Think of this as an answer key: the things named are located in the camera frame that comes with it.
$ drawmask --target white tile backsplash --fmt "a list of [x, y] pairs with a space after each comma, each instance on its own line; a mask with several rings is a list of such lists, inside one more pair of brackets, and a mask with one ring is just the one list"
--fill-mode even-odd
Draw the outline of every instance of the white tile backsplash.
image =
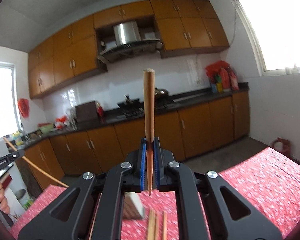
[[43, 98], [48, 122], [54, 122], [71, 106], [99, 101], [105, 110], [117, 108], [124, 95], [143, 101], [143, 70], [155, 70], [155, 85], [171, 95], [209, 87], [205, 67], [220, 60], [218, 53], [161, 59], [159, 53], [145, 54], [108, 64], [108, 72], [63, 88]]

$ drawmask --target wooden chopstick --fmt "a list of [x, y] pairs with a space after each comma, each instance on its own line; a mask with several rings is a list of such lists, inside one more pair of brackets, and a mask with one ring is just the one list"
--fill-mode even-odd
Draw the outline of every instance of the wooden chopstick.
[[151, 195], [154, 141], [154, 70], [151, 68], [147, 68], [143, 71], [143, 93], [146, 126], [147, 180], [149, 195]]
[[[7, 140], [7, 138], [3, 138], [3, 140], [14, 150], [17, 151], [18, 149]], [[69, 187], [67, 184], [64, 184], [63, 182], [61, 182], [60, 180], [56, 179], [55, 177], [52, 177], [50, 174], [46, 173], [45, 171], [43, 171], [42, 169], [40, 169], [37, 165], [35, 165], [31, 160], [29, 160], [27, 157], [23, 156], [22, 157], [27, 163], [29, 163], [33, 168], [35, 168], [37, 171], [41, 172], [43, 175], [47, 176], [49, 179], [52, 179], [53, 181], [55, 181], [56, 183], [64, 186], [64, 187]]]

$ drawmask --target red object on wall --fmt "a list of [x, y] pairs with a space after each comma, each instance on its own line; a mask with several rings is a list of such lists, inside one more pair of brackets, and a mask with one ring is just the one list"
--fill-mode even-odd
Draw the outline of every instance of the red object on wall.
[[25, 98], [20, 98], [18, 100], [18, 108], [20, 114], [23, 118], [29, 117], [29, 100]]

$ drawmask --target orange cabinet door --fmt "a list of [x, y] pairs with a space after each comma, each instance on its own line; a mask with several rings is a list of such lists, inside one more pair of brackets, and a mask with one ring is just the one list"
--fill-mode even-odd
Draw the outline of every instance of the orange cabinet door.
[[110, 9], [103, 10], [101, 12], [97, 12], [93, 15], [93, 21], [95, 29], [117, 22], [122, 22], [123, 17], [121, 7], [116, 6]]
[[93, 152], [100, 168], [107, 172], [113, 166], [124, 161], [120, 144], [112, 125], [87, 131]]
[[173, 0], [181, 18], [200, 18], [200, 14], [192, 0]]
[[71, 39], [76, 43], [94, 34], [93, 16], [90, 15], [72, 24]]
[[218, 19], [218, 16], [208, 0], [193, 0], [202, 18]]
[[50, 171], [50, 175], [56, 179], [61, 179], [65, 174], [54, 154], [53, 148], [49, 139], [45, 139], [38, 143], [44, 161]]
[[250, 105], [248, 92], [232, 95], [234, 108], [234, 139], [238, 139], [250, 132]]
[[46, 39], [39, 45], [39, 63], [44, 62], [53, 54], [53, 38]]
[[50, 137], [50, 143], [63, 172], [66, 175], [80, 174], [70, 156], [69, 143], [65, 135]]
[[138, 150], [141, 139], [146, 136], [144, 118], [116, 124], [114, 129], [124, 158], [128, 153]]
[[121, 11], [124, 20], [136, 19], [154, 14], [149, 0], [122, 5]]
[[55, 85], [52, 57], [39, 64], [39, 80], [41, 92], [44, 92]]
[[218, 19], [202, 19], [208, 31], [212, 46], [229, 47], [225, 31]]
[[214, 148], [219, 148], [234, 140], [233, 108], [231, 97], [209, 103], [212, 141]]
[[56, 84], [74, 77], [71, 58], [71, 47], [53, 55], [53, 71]]
[[71, 46], [71, 57], [75, 76], [96, 68], [95, 59], [97, 54], [94, 36], [73, 44]]
[[212, 150], [209, 105], [193, 106], [178, 113], [186, 158]]
[[86, 131], [66, 134], [69, 143], [70, 156], [77, 166], [80, 174], [94, 172], [100, 174], [101, 169], [93, 153]]
[[192, 48], [212, 47], [201, 18], [181, 18]]
[[39, 66], [29, 70], [28, 82], [30, 98], [40, 94]]
[[53, 35], [53, 53], [59, 53], [71, 45], [71, 25]]
[[160, 147], [171, 151], [175, 160], [184, 161], [185, 152], [177, 111], [155, 116], [154, 136], [159, 137]]
[[180, 17], [172, 0], [150, 0], [150, 2], [157, 19]]
[[190, 48], [188, 36], [180, 18], [159, 19], [157, 23], [166, 50]]

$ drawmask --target upper cabinet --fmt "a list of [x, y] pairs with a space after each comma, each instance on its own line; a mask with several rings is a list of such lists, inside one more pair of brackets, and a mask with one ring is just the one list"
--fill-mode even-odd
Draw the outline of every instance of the upper cabinet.
[[202, 18], [212, 18], [218, 19], [214, 8], [212, 7], [210, 1], [207, 0], [193, 0], [195, 6], [197, 7], [199, 14]]

